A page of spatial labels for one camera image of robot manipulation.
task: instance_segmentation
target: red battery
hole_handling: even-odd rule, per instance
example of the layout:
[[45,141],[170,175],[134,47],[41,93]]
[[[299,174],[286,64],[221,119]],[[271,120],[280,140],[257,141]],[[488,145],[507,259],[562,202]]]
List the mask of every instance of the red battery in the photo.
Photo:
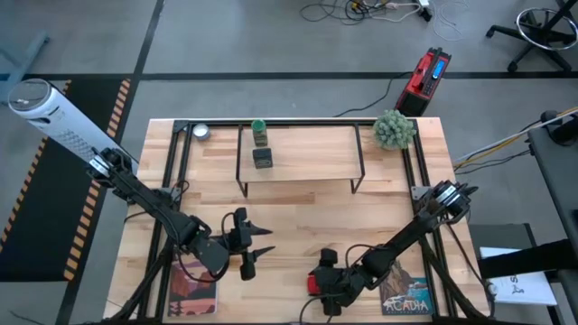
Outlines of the red battery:
[[442,48],[430,48],[419,60],[404,92],[396,103],[396,109],[404,116],[421,116],[450,63],[451,55]]

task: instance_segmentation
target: red object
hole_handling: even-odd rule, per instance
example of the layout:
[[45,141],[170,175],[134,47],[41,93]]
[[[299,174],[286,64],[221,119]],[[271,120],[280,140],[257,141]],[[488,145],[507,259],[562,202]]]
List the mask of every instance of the red object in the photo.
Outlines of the red object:
[[317,285],[317,281],[315,281],[315,275],[313,274],[307,276],[307,292],[312,295],[322,293],[322,290],[319,289],[319,286]]
[[[396,109],[401,114],[421,116],[424,113],[451,58],[451,55],[442,52],[442,48],[432,48],[419,60],[404,92],[397,100]],[[440,61],[443,62],[443,67],[440,71],[436,71]]]

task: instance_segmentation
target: metal bracket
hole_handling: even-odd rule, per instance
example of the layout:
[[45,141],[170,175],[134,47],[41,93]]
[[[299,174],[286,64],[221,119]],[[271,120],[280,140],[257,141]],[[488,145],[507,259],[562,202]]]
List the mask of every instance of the metal bracket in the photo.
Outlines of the metal bracket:
[[172,122],[172,132],[179,133],[185,131],[186,127],[189,125],[189,120],[175,120]]
[[431,188],[432,188],[431,186],[412,186],[412,188],[410,189],[410,191],[412,192],[412,199],[419,200]]

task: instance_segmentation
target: white paper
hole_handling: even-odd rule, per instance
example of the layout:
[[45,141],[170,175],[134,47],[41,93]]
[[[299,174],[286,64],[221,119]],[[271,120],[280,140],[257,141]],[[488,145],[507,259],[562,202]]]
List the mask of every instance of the white paper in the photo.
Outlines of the white paper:
[[[519,249],[480,247],[482,258],[517,252]],[[544,272],[489,279],[496,302],[556,305],[556,298]]]

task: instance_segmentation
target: electrical cord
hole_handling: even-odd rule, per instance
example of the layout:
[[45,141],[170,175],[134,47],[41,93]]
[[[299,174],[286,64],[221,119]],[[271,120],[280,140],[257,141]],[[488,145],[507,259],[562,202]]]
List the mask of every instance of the electrical cord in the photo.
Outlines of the electrical cord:
[[398,9],[399,7],[404,7],[404,6],[415,6],[416,9],[412,10],[411,12],[404,14],[403,16],[401,16],[401,18],[398,19],[392,19],[392,18],[387,18],[384,16],[376,16],[373,15],[372,13],[369,13],[369,17],[373,18],[373,19],[378,19],[378,20],[385,20],[391,23],[399,23],[401,21],[403,21],[404,19],[406,19],[406,17],[412,15],[412,14],[417,14],[420,10],[422,10],[422,6],[420,4],[386,4],[386,9],[388,8],[392,8],[392,9]]
[[[405,6],[416,6],[416,9],[410,13],[404,14],[401,18],[392,19],[385,17],[388,10],[396,10]],[[321,8],[323,14],[316,17],[311,17],[306,12],[311,8]],[[299,10],[299,15],[310,23],[318,23],[326,18],[333,18],[339,20],[345,25],[356,25],[362,23],[366,19],[385,20],[392,23],[399,23],[406,19],[411,14],[416,14],[422,10],[419,4],[398,4],[389,3],[388,0],[377,0],[373,5],[369,5],[365,0],[343,0],[338,3],[338,0],[333,0],[332,3],[326,3],[320,0],[317,3],[308,4]]]
[[348,114],[348,113],[350,113],[350,112],[359,112],[359,111],[366,110],[366,109],[368,109],[368,108],[370,108],[370,107],[373,107],[374,105],[376,105],[377,103],[379,103],[380,101],[382,101],[384,98],[387,97],[387,95],[389,94],[389,89],[391,88],[391,83],[392,83],[395,79],[399,79],[399,78],[401,78],[401,77],[404,77],[406,74],[409,74],[409,73],[413,73],[413,71],[402,72],[402,73],[394,76],[392,79],[390,79],[389,82],[387,83],[387,89],[386,89],[385,95],[383,95],[382,97],[378,98],[378,100],[374,101],[373,103],[371,103],[371,104],[369,104],[369,105],[367,105],[367,106],[365,106],[365,107],[362,107],[362,108],[350,108],[350,109],[348,109],[348,110],[346,110],[346,111],[344,111],[344,112],[342,112],[342,113],[339,113],[338,115],[333,116],[333,117],[341,117],[341,116],[344,116],[344,115],[346,115],[346,114]]
[[463,249],[463,245],[461,244],[461,241],[458,238],[458,236],[453,231],[452,226],[451,225],[446,225],[446,226],[447,226],[448,230],[450,230],[450,234],[452,234],[453,240],[455,240],[456,244],[460,248],[461,254],[463,255],[463,258],[466,260],[466,264],[468,265],[468,267],[470,268],[470,270],[474,274],[474,276],[478,279],[478,281],[480,281],[481,286],[484,288],[484,292],[486,293],[486,296],[488,297],[488,300],[489,300],[489,318],[493,319],[495,311],[496,311],[496,299],[495,299],[494,294],[489,289],[489,287],[491,286],[491,282],[483,280],[481,278],[481,276],[478,274],[476,269],[473,267],[473,264],[471,263],[470,258],[466,254],[466,250]]
[[[451,2],[446,2],[443,4],[438,4],[439,7],[437,6],[437,4],[435,3],[435,0],[430,1],[430,5],[432,6],[432,11],[433,11],[433,32],[439,36],[440,38],[442,38],[443,40],[447,41],[447,42],[457,42],[463,39],[463,34],[461,33],[461,31],[458,29],[457,27],[457,23],[451,21],[450,19],[447,18],[447,16],[444,14],[445,9],[449,6],[449,5],[457,5],[457,6],[463,6],[464,7],[464,11],[470,9],[470,4],[466,1],[451,1]],[[438,23],[441,23],[451,29],[453,29],[454,31],[456,31],[456,33],[459,35],[457,38],[451,39],[451,38],[447,38],[445,36],[443,36],[440,31],[438,30]]]
[[[535,125],[535,124],[538,124],[538,123],[540,123],[540,120],[537,120],[537,121],[535,121],[535,122],[530,123],[529,125],[526,125],[526,126],[525,126],[523,129],[521,129],[519,132],[524,132],[524,131],[526,131],[526,129],[528,129],[530,126]],[[477,155],[477,154],[485,153],[485,152],[487,152],[488,150],[494,149],[494,148],[496,148],[498,145],[499,145],[499,144],[496,144],[496,145],[491,146],[490,148],[485,149],[485,150],[482,150],[482,151],[480,151],[480,152],[478,152],[478,153],[473,153],[472,155],[470,155],[470,157],[468,157],[468,159],[466,159],[466,161],[469,161],[472,157],[474,157],[474,156]],[[470,163],[463,164],[463,165],[460,165],[459,167],[454,168],[453,171],[456,172],[456,171],[459,170],[460,168],[465,168],[465,167],[473,166],[473,165],[482,165],[482,164],[484,164],[484,163],[489,163],[489,162],[492,162],[492,161],[487,161],[487,162],[482,162],[482,163],[473,163],[473,162],[470,162]]]
[[14,311],[9,311],[12,316],[14,316],[15,318],[19,319],[19,320],[26,320],[28,322],[31,322],[32,324],[36,324],[36,325],[44,325],[43,323],[37,321],[37,320],[33,320],[33,319],[29,319],[28,317],[24,317],[21,315],[18,315],[17,313],[15,313]]
[[[326,4],[324,2],[324,0],[320,0],[317,3],[303,6],[299,10],[299,15],[304,20],[306,20],[307,22],[310,22],[310,23],[318,23],[318,22],[320,22],[326,18],[334,18],[334,19],[339,20],[341,23],[343,23],[345,25],[356,25],[356,24],[363,22],[363,20],[366,18],[367,14],[366,14],[365,8],[355,9],[355,11],[354,11],[354,9],[352,7],[354,4],[356,7],[358,6],[357,3],[352,1],[352,0],[347,0],[347,1],[344,0],[339,5],[338,5],[338,0],[333,0],[333,3],[331,3],[331,4]],[[325,13],[325,15],[322,15],[320,17],[310,18],[305,14],[305,12],[308,11],[310,8],[315,8],[315,7],[321,8],[323,10],[323,12]]]
[[[314,302],[314,301],[317,301],[317,300],[321,300],[321,299],[323,299],[323,298],[333,299],[333,298],[335,298],[335,297],[342,296],[343,294],[345,294],[345,293],[324,294],[324,295],[312,297],[310,300],[308,300],[308,301],[303,305],[303,307],[301,308],[301,311],[299,312],[299,325],[303,325],[303,313],[305,312],[305,309],[307,308],[307,306],[309,306],[310,303],[312,303],[312,302]],[[329,323],[331,322],[331,319],[332,319],[332,318],[333,318],[333,316],[331,315],[331,316],[327,319],[326,323],[329,324]]]
[[516,154],[513,154],[513,155],[511,155],[511,156],[509,156],[509,157],[506,157],[506,158],[503,158],[503,159],[495,159],[495,160],[490,160],[490,161],[482,162],[482,163],[470,163],[470,164],[468,164],[468,167],[469,167],[469,166],[472,166],[472,165],[481,165],[481,167],[474,168],[474,169],[469,170],[469,171],[466,171],[466,172],[456,172],[455,174],[456,174],[456,175],[465,175],[465,174],[469,174],[469,173],[476,172],[476,171],[478,171],[478,170],[480,170],[480,169],[484,169],[484,168],[488,168],[488,167],[493,167],[493,166],[498,166],[498,165],[501,165],[501,164],[503,164],[503,163],[507,163],[507,162],[511,161],[512,159],[514,159],[514,158],[518,158],[518,157],[521,157],[521,156],[526,155],[526,154],[529,154],[529,153],[530,153],[529,150],[525,150],[525,151],[523,151],[523,152],[521,152],[521,153],[516,153]]
[[[458,158],[458,159],[455,160],[455,161],[458,161],[458,162],[455,162],[455,161],[454,161],[454,170],[457,171],[457,170],[459,170],[463,165],[465,165],[465,164],[467,164],[467,163],[475,162],[475,161],[477,161],[477,160],[479,160],[479,159],[481,159],[481,158],[483,158],[483,157],[485,157],[485,156],[487,156],[487,155],[489,155],[489,154],[495,153],[496,151],[498,151],[498,150],[500,150],[500,149],[502,149],[502,148],[504,148],[504,147],[506,147],[506,146],[508,146],[508,145],[510,145],[510,144],[513,144],[513,143],[514,143],[517,139],[519,139],[522,135],[526,134],[527,132],[529,132],[530,130],[532,130],[532,129],[534,129],[534,128],[538,128],[538,127],[542,127],[542,126],[545,126],[545,125],[552,124],[553,122],[558,121],[558,120],[560,120],[560,119],[562,119],[562,118],[564,118],[564,117],[566,117],[566,116],[569,116],[569,115],[573,114],[573,113],[576,112],[576,111],[578,111],[578,107],[573,107],[573,108],[567,109],[567,110],[565,110],[564,112],[558,114],[558,116],[557,116],[556,118],[553,118],[553,119],[551,119],[551,120],[549,120],[549,121],[546,121],[546,122],[544,122],[544,123],[542,123],[542,124],[539,124],[539,125],[530,125],[529,127],[522,129],[522,131],[520,131],[520,132],[518,132],[518,133],[516,133],[516,134],[514,134],[514,135],[508,136],[508,137],[506,137],[506,138],[504,138],[504,139],[501,139],[501,140],[499,140],[499,141],[497,141],[497,142],[495,142],[495,143],[493,143],[493,144],[489,144],[489,145],[487,145],[487,146],[485,146],[485,147],[483,147],[483,148],[481,148],[481,149],[478,149],[478,150],[476,150],[476,151],[474,151],[474,152],[472,152],[472,153],[465,154],[465,155],[463,155],[462,157],[460,157],[460,158]],[[471,157],[473,157],[474,155],[477,155],[477,154],[480,154],[480,153],[481,153],[481,155],[479,155],[479,156],[477,156],[477,157],[475,157],[475,158],[471,158]]]

